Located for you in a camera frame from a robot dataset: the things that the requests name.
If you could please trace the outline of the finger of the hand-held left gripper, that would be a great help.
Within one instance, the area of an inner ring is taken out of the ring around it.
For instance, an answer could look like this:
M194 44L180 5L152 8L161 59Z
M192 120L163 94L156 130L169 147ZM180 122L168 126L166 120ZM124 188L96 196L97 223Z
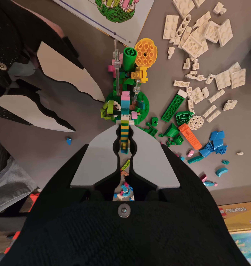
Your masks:
M44 107L40 96L28 90L9 90L0 96L0 107L39 128L75 132L76 129L54 111Z
M56 81L70 83L78 91L90 95L94 100L105 101L100 87L86 69L80 69L44 42L40 44L37 58L46 76Z

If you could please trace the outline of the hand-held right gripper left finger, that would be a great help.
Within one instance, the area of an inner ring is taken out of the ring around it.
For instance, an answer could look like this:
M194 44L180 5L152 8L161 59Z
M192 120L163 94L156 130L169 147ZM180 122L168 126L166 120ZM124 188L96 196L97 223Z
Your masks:
M92 187L120 169L120 126L114 125L96 136L81 159L71 187Z

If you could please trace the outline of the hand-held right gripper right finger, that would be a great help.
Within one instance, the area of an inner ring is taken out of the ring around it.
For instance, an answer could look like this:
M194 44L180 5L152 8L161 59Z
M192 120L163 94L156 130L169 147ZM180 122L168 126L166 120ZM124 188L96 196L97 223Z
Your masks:
M136 126L131 126L130 170L162 188L177 188L180 183L159 141Z

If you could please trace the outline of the striped fish brick model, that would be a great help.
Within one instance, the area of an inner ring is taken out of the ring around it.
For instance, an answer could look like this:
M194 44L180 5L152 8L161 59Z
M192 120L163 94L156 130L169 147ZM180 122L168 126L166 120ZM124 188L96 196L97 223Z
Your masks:
M121 94L121 116L120 116L120 151L128 154L128 135L129 135L129 108L130 91L122 91Z

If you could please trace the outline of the instruction booklet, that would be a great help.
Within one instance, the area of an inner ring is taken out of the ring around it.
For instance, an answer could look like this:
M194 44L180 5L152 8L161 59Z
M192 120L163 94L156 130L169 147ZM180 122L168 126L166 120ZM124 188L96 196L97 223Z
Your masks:
M154 0L54 0L85 22L134 47Z

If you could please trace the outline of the green lego plant model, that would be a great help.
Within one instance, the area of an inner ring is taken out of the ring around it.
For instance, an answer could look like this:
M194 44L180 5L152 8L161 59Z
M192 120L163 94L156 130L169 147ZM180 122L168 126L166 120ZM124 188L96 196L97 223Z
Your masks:
M118 123L121 115L129 115L129 124L138 125L148 115L149 101L141 91L148 81L147 69L157 59L158 50L154 41L143 38L134 48L126 47L123 53L117 49L115 40L112 64L108 72L113 74L113 90L101 108L101 118Z

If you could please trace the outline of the grey desk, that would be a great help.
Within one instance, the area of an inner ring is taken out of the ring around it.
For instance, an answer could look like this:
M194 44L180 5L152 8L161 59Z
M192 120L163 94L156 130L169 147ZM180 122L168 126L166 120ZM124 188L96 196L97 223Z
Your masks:
M112 59L114 40L53 1L17 2L63 29L78 51L82 65L106 97L112 85L112 76L106 68ZM216 75L238 62L246 69L246 84L225 88L225 94L214 102L221 114L194 131L205 145L212 131L223 130L224 143L228 145L225 155L212 153L190 165L197 175L205 173L209 180L218 183L217 187L210 188L218 205L251 201L251 1L221 2L227 12L222 16L211 13L212 20L222 24L229 18L234 36L224 47L208 43L209 50L198 59L199 73L205 77L210 73ZM152 39L158 49L157 60L147 72L149 81L142 87L149 99L150 112L141 127L152 116L161 117L178 91L173 81L182 80L186 73L182 69L187 58L183 50L175 49L172 58L167 59L170 44L162 40L162 34L168 14L178 14L172 1L154 1L139 36L139 39ZM54 82L40 71L26 80L41 88L50 108L76 129L67 134L0 118L1 144L42 188L84 144L114 123L101 119L102 103L69 84ZM68 137L72 138L71 145L66 142Z

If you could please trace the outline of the person's left hand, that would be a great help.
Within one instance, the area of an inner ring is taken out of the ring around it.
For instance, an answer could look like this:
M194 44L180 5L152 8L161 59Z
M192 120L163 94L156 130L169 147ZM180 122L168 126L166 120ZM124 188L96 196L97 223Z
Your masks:
M36 12L33 12L33 13L36 16L38 16L40 19L42 19L46 24L48 24L61 38L65 37L65 34L59 25L55 24L54 22L48 20L47 18L43 17L42 15Z

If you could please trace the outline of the orange brick separator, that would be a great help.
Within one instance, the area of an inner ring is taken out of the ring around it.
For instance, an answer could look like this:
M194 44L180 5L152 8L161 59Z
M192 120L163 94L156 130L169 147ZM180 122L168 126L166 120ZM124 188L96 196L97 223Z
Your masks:
M202 148L201 143L192 133L190 127L187 124L182 124L181 126L178 127L178 129L195 150L200 150Z

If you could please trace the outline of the white round gear brick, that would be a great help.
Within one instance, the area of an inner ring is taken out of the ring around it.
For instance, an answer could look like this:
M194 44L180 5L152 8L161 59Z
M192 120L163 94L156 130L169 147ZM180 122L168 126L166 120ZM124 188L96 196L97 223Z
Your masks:
M203 123L204 123L203 117L199 115L194 115L193 117L190 118L187 125L191 130L197 130L202 127Z

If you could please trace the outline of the pile of green brick pieces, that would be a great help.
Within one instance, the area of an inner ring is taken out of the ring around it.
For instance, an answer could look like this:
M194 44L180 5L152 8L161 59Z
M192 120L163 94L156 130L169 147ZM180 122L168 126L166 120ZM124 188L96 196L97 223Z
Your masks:
M175 98L170 103L169 107L161 117L161 120L164 122L170 122L172 117L176 115L176 122L177 125L180 126L182 124L187 124L194 115L194 112L192 111L180 111L177 112L181 104L185 98L180 95L176 95ZM166 142L166 145L169 147L171 145L181 145L184 141L183 137L180 135L180 131L178 130L177 126L174 123L171 123L170 126L167 128L167 130L163 134L159 134L159 137L168 137L168 140Z

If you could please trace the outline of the pile of blue brick pieces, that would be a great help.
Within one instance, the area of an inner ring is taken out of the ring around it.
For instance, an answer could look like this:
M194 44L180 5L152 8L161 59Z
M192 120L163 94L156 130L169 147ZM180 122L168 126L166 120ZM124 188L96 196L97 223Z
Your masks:
M224 145L223 139L225 138L224 131L213 131L210 134L210 138L208 143L199 150L200 154L206 158L208 155L210 155L212 152L215 152L216 154L225 154L227 151L227 145Z

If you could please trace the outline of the person's grey sweater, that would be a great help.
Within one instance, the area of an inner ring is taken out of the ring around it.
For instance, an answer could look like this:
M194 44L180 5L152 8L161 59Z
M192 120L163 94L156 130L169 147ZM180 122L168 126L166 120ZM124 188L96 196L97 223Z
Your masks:
M0 212L36 188L34 180L0 143Z

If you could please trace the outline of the yellow brick set box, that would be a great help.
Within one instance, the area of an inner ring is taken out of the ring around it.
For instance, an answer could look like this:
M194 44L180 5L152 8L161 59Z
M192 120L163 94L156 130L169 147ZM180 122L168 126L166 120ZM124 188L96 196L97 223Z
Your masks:
M218 206L234 242L251 265L251 202Z

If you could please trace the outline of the pile of white brick pieces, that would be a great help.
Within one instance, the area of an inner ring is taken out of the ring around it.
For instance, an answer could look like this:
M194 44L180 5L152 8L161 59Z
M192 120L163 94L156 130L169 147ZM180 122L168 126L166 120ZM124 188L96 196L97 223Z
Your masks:
M163 39L169 40L173 45L177 45L188 54L183 70L190 70L185 78L194 81L204 81L206 85L216 82L218 92L209 98L209 102L213 103L219 97L225 94L224 88L238 88L246 83L246 69L241 68L238 62L234 63L229 69L217 75L209 74L207 77L198 73L198 58L209 47L207 41L211 43L219 43L220 47L224 47L232 38L233 32L230 19L226 19L221 25L211 20L210 11L196 20L192 27L189 26L191 21L190 12L194 7L199 8L204 1L173 1L173 5L183 19L179 27L179 15L167 15L164 25ZM209 97L207 87L196 87L193 89L188 81L173 82L173 86L185 88L186 91L180 89L177 94L187 98L188 111L193 111L194 105L198 104Z

